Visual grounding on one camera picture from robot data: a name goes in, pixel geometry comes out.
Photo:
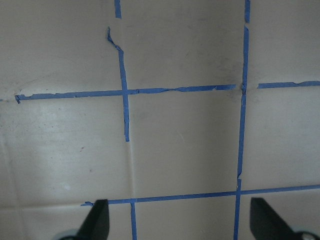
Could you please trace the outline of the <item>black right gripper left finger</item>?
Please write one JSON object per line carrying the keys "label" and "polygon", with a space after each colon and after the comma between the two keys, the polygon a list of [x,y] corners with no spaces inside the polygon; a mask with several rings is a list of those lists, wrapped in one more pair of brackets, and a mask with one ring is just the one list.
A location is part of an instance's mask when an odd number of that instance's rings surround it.
{"label": "black right gripper left finger", "polygon": [[97,200],[80,229],[77,240],[106,240],[110,231],[109,202],[107,199]]}

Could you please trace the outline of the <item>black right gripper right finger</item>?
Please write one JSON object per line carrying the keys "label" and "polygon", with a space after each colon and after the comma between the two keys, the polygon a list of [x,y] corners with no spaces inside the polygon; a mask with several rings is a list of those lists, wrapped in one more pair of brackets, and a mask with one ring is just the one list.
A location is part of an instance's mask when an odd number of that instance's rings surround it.
{"label": "black right gripper right finger", "polygon": [[264,198],[250,200],[250,231],[256,240],[307,240],[307,232],[294,232]]}

